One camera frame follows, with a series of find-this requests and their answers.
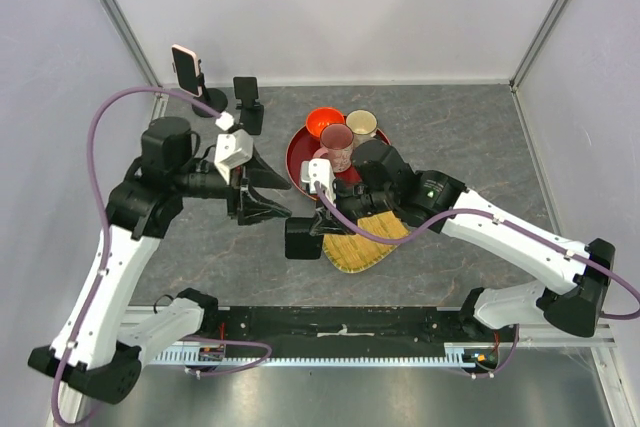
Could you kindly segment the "black folding phone stand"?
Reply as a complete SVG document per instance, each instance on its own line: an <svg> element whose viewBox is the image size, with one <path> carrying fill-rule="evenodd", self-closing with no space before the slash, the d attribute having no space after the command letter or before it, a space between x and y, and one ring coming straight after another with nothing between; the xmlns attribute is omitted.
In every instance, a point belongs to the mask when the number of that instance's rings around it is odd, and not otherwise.
<svg viewBox="0 0 640 427"><path fill-rule="evenodd" d="M239 123L250 135L262 133L264 105L259 101L258 82L256 77L234 77L233 88L236 108L240 111Z"/></svg>

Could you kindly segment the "pink-cased smartphone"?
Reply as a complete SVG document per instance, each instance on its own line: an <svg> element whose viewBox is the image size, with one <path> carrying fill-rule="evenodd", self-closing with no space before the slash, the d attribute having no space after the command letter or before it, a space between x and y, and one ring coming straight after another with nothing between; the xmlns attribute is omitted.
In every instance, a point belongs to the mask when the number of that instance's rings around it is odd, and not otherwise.
<svg viewBox="0 0 640 427"><path fill-rule="evenodd" d="M202 95L200 59L198 55L181 45L171 46L173 67L179 87L195 97Z"/></svg>

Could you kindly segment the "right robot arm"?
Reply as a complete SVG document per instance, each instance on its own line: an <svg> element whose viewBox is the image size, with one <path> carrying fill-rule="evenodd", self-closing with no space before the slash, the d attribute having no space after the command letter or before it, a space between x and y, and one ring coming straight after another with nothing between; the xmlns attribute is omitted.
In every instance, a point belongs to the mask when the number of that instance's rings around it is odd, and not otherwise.
<svg viewBox="0 0 640 427"><path fill-rule="evenodd" d="M469 242L532 276L515 287L473 289L457 318L465 338L477 341L492 330L537 322L576 337L594 335L610 283L612 244L584 244L535 227L449 175L413 170L380 140L357 147L351 164L359 177L354 184L334 176L325 151L303 162L302 182L325 197L311 234L361 234L359 220L391 212L413 230Z"/></svg>

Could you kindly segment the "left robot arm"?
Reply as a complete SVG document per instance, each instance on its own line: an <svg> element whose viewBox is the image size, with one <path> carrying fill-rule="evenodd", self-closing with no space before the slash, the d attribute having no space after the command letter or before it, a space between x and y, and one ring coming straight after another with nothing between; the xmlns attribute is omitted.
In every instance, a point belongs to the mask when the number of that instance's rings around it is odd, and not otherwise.
<svg viewBox="0 0 640 427"><path fill-rule="evenodd" d="M173 343L216 335L218 301L193 288L140 326L121 326L135 286L184 199L223 200L228 216L241 226L291 215L259 194L291 185L263 161L246 131L233 127L219 135L210 149L212 161L196 155L198 146L199 137L184 118L156 119L143 132L140 156L109 196L108 226L72 314L50 345L32 350L31 368L115 405L131 392L142 369Z"/></svg>

